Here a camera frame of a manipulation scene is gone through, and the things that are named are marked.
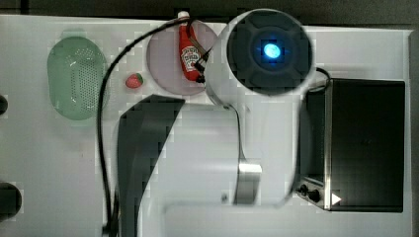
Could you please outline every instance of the blue led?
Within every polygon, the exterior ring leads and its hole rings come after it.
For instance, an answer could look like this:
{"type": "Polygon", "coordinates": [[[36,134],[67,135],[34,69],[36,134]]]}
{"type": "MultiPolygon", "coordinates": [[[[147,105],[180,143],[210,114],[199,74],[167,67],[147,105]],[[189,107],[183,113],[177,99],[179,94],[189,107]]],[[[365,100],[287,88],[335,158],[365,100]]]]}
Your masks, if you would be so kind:
{"type": "Polygon", "coordinates": [[[276,59],[281,55],[280,48],[274,45],[273,43],[266,44],[263,50],[265,52],[265,55],[273,59],[276,59]]]}

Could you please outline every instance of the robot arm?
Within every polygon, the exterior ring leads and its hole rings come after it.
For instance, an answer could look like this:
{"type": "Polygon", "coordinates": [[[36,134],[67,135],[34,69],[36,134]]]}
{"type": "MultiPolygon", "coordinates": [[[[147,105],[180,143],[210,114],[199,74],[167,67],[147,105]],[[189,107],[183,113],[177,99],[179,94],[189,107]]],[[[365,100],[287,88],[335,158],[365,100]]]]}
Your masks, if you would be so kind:
{"type": "Polygon", "coordinates": [[[118,147],[122,236],[163,237],[173,204],[281,206],[293,185],[312,60],[296,20],[254,10],[212,47],[205,77],[217,106],[152,96],[126,112],[118,147]]]}

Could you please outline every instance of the black container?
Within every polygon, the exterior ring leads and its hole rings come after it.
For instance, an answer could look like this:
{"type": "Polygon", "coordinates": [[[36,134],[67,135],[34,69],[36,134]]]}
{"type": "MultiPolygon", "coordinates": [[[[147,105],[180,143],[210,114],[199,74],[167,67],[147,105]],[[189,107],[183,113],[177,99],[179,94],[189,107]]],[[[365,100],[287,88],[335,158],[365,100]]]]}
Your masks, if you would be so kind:
{"type": "Polygon", "coordinates": [[[300,184],[319,198],[298,195],[331,211],[402,212],[404,82],[332,79],[302,106],[300,184]]]}

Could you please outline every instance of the red ketchup bottle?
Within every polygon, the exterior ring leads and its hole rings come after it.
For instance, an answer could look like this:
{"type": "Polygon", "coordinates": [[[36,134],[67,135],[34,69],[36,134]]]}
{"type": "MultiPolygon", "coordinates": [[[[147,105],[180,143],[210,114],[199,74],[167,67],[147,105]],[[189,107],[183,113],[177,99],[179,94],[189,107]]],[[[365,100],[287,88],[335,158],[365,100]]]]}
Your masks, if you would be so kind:
{"type": "MultiPolygon", "coordinates": [[[[180,12],[178,13],[178,18],[189,18],[189,13],[180,12]]],[[[200,59],[201,55],[188,39],[186,33],[187,25],[187,23],[183,23],[179,27],[179,56],[185,77],[190,81],[197,81],[200,77],[200,72],[194,67],[194,64],[200,59]]],[[[196,37],[192,27],[190,28],[190,32],[191,38],[195,39],[196,37]]]]}

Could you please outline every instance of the label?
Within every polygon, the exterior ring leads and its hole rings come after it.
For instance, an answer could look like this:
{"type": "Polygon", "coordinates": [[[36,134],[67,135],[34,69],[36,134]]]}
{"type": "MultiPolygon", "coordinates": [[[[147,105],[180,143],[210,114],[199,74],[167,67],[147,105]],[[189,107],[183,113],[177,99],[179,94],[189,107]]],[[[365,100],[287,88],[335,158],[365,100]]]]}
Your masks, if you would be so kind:
{"type": "Polygon", "coordinates": [[[190,72],[196,70],[194,67],[195,62],[200,59],[200,53],[194,46],[187,46],[182,49],[181,55],[182,61],[185,65],[185,69],[190,72]]]}

